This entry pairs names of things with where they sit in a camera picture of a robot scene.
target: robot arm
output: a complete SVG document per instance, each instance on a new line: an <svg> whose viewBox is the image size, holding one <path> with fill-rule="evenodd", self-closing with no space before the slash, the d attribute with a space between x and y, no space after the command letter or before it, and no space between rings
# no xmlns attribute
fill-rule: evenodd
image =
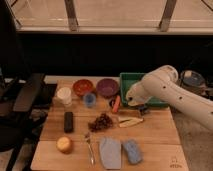
<svg viewBox="0 0 213 171"><path fill-rule="evenodd" d="M213 102L179 87L177 80L176 69L169 65L147 73L127 92L128 104L145 104L155 96L213 131Z"/></svg>

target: metal fork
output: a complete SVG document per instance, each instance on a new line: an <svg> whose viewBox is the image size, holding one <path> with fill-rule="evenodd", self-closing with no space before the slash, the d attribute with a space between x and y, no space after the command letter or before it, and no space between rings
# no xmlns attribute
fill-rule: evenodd
<svg viewBox="0 0 213 171"><path fill-rule="evenodd" d="M95 157L94 157L94 153L93 153L92 146L91 146L91 143L90 143L90 132L86 133L84 135L84 138L85 138L85 140L86 140L86 142L88 144L89 154L90 154L90 161L94 165L95 164Z"/></svg>

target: green tray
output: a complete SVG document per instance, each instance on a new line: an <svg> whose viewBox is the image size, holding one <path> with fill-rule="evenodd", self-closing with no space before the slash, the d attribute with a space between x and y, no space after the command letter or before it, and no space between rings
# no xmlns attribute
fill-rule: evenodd
<svg viewBox="0 0 213 171"><path fill-rule="evenodd" d="M121 102L123 106L127 107L128 102L126 100L126 93L132 84L140 81L145 73L120 73L120 91ZM152 97L147 103L150 107L168 107L168 103L161 101L155 97Z"/></svg>

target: white container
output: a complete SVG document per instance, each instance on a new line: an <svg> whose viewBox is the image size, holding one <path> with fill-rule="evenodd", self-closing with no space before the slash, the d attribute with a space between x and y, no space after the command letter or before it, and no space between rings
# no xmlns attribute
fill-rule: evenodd
<svg viewBox="0 0 213 171"><path fill-rule="evenodd" d="M64 105L71 105L72 103L72 93L69 87L62 87L57 91L57 98Z"/></svg>

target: pink bowl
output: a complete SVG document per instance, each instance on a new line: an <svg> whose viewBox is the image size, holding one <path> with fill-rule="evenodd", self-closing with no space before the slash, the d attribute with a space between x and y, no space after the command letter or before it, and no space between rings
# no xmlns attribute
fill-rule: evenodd
<svg viewBox="0 0 213 171"><path fill-rule="evenodd" d="M101 96L110 98L118 93L119 85L113 79L104 78L97 83L96 90Z"/></svg>

